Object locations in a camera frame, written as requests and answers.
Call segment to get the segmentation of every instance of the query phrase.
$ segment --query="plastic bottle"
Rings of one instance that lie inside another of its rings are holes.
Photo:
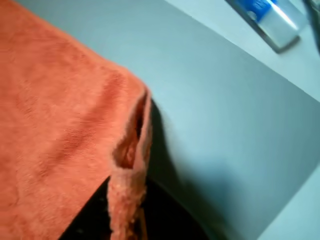
[[[278,49],[288,46],[307,18],[288,0],[235,0]]]

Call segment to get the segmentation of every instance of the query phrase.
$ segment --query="blue label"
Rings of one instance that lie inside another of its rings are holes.
[[[255,22],[260,22],[261,19],[271,9],[271,5],[276,3],[276,0],[237,0],[248,16]]]

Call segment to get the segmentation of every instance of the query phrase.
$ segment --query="gray surface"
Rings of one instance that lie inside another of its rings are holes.
[[[149,85],[181,186],[237,238],[257,239],[320,160],[320,104],[163,0],[19,2]],[[181,199],[165,171],[151,173]]]

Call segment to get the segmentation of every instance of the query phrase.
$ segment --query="towel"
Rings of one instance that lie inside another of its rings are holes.
[[[0,77],[0,239],[58,239],[108,176],[111,239],[128,239],[145,194],[148,88],[11,0]]]

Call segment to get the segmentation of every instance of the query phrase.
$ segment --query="black object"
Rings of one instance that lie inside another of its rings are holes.
[[[110,217],[108,214],[108,177],[84,205],[59,240],[108,240]]]
[[[60,240],[109,240],[107,191],[108,177],[79,214],[71,222]],[[146,181],[147,194],[142,206],[148,240],[208,240],[193,217],[166,191],[150,178]],[[137,221],[135,232],[142,235]]]

